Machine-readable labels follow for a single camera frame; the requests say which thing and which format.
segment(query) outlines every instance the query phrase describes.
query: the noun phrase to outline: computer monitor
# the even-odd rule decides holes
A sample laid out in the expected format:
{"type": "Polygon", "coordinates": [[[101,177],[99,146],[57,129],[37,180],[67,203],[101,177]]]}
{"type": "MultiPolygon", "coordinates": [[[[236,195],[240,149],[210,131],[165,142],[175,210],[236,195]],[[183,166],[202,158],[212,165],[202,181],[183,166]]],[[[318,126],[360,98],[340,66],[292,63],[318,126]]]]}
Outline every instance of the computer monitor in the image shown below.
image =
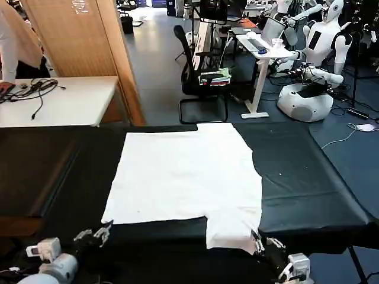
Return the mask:
{"type": "Polygon", "coordinates": [[[229,0],[229,3],[227,5],[228,18],[242,18],[247,2],[247,0],[229,0]]]}
{"type": "Polygon", "coordinates": [[[227,3],[228,0],[201,0],[200,18],[226,22],[227,3]]]}
{"type": "Polygon", "coordinates": [[[285,28],[285,24],[268,17],[266,25],[262,31],[261,39],[266,41],[270,46],[272,45],[273,38],[281,37],[285,28]]]}

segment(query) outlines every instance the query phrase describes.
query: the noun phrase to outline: black cable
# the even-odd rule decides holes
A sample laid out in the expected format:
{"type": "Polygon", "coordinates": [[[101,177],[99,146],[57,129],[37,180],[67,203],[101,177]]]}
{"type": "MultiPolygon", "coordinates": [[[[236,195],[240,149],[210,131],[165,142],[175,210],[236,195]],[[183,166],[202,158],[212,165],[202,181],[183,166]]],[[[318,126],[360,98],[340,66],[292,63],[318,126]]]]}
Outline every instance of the black cable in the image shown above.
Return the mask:
{"type": "Polygon", "coordinates": [[[324,76],[313,74],[313,72],[312,72],[312,68],[311,68],[311,67],[307,66],[307,67],[306,67],[306,70],[307,70],[307,68],[309,69],[309,72],[311,73],[311,75],[312,75],[313,77],[319,77],[319,79],[316,78],[315,80],[313,80],[312,83],[314,83],[314,82],[316,82],[317,80],[320,80],[320,79],[325,80],[324,76]]]}
{"type": "Polygon", "coordinates": [[[358,102],[357,100],[355,100],[355,103],[358,105],[361,105],[362,107],[368,108],[368,109],[372,110],[373,112],[379,112],[378,110],[372,108],[370,105],[368,105],[364,102],[358,102]]]}
{"type": "Polygon", "coordinates": [[[373,272],[373,273],[370,273],[367,277],[366,277],[366,280],[369,280],[372,276],[374,275],[379,275],[379,272],[373,272]]]}
{"type": "Polygon", "coordinates": [[[348,108],[342,108],[341,106],[339,106],[339,105],[336,104],[335,108],[332,108],[330,110],[330,113],[341,117],[341,116],[343,116],[343,115],[346,114],[346,110],[348,110],[348,108]]]}
{"type": "Polygon", "coordinates": [[[66,88],[63,86],[58,85],[58,81],[56,79],[38,79],[37,82],[34,83],[36,79],[32,79],[30,81],[30,87],[26,90],[20,90],[16,93],[6,93],[3,95],[0,95],[0,104],[4,102],[18,102],[18,101],[27,101],[29,99],[36,99],[39,98],[41,100],[40,106],[37,108],[37,110],[31,115],[31,119],[35,119],[37,113],[42,109],[43,107],[43,96],[47,95],[48,93],[52,92],[56,87],[60,87],[61,89],[65,90],[66,88]]]}

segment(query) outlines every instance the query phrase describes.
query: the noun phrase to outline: white cable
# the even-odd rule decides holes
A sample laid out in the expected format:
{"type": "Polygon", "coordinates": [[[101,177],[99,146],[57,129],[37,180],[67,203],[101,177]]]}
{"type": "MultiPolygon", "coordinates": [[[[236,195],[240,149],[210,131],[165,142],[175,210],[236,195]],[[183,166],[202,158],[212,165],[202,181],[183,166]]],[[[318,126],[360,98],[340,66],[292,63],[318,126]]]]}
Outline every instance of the white cable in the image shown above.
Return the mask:
{"type": "Polygon", "coordinates": [[[356,132],[356,130],[358,130],[358,131],[363,131],[363,130],[358,129],[358,127],[357,127],[355,124],[350,123],[350,122],[348,123],[348,127],[351,128],[351,129],[353,129],[353,131],[349,134],[349,136],[347,136],[345,139],[341,139],[341,140],[336,140],[336,141],[329,142],[329,143],[325,144],[323,147],[321,147],[321,150],[323,150],[326,146],[329,146],[329,145],[331,145],[331,144],[333,144],[333,143],[338,143],[338,142],[346,141],[347,139],[349,139],[349,138],[351,137],[351,135],[354,134],[354,132],[356,132]]]}
{"type": "Polygon", "coordinates": [[[219,64],[219,68],[221,67],[221,62],[223,61],[223,57],[224,57],[224,53],[225,53],[225,50],[226,50],[226,47],[230,44],[230,41],[229,41],[229,31],[227,32],[227,38],[226,38],[226,44],[225,44],[225,47],[224,47],[224,51],[223,51],[223,54],[221,55],[220,57],[220,64],[219,64]]]}

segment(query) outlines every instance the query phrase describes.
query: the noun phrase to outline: white humanoid robot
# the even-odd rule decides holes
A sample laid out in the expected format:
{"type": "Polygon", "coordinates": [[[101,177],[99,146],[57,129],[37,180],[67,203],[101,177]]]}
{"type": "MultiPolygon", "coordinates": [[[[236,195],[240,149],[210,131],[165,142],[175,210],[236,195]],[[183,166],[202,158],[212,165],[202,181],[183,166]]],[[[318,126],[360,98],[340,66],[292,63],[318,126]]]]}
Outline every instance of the white humanoid robot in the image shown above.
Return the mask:
{"type": "MultiPolygon", "coordinates": [[[[284,32],[283,32],[283,40],[285,41],[286,46],[295,46],[298,42],[298,38],[295,31],[295,26],[299,21],[307,18],[309,15],[317,13],[321,11],[322,5],[317,4],[315,0],[304,0],[301,9],[303,10],[301,13],[291,16],[288,13],[290,6],[292,5],[293,0],[277,0],[276,3],[270,10],[265,11],[262,15],[270,14],[272,18],[280,21],[285,24],[284,32]],[[305,10],[305,4],[311,6],[311,8],[305,10]]],[[[285,76],[285,74],[280,73],[283,70],[291,70],[294,66],[293,60],[287,60],[285,63],[282,63],[280,66],[277,66],[277,72],[273,74],[273,77],[281,77],[285,76]]]]}
{"type": "MultiPolygon", "coordinates": [[[[276,60],[273,68],[287,60],[305,58],[307,67],[301,73],[302,78],[308,78],[318,85],[329,85],[328,87],[331,88],[341,84],[343,77],[340,74],[352,43],[351,35],[341,33],[349,23],[343,27],[338,24],[338,16],[341,14],[342,8],[343,0],[325,3],[322,8],[323,21],[312,21],[303,28],[306,36],[305,49],[294,51],[290,58],[276,60]],[[332,50],[336,53],[334,74],[316,68],[321,66],[322,61],[332,50]]],[[[326,91],[314,92],[313,95],[308,94],[304,97],[301,95],[301,91],[305,88],[317,87],[304,84],[283,87],[278,99],[278,108],[289,117],[300,121],[313,122],[324,119],[332,109],[333,98],[326,91]]]]}

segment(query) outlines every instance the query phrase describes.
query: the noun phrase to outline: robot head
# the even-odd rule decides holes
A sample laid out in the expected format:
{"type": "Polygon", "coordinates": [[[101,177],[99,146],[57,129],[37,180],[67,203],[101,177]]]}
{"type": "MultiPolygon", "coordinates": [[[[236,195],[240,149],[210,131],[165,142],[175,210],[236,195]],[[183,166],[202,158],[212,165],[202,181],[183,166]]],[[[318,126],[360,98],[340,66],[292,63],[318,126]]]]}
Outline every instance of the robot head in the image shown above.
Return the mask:
{"type": "Polygon", "coordinates": [[[333,19],[338,20],[343,8],[343,0],[326,0],[322,7],[323,22],[330,22],[333,19]]]}

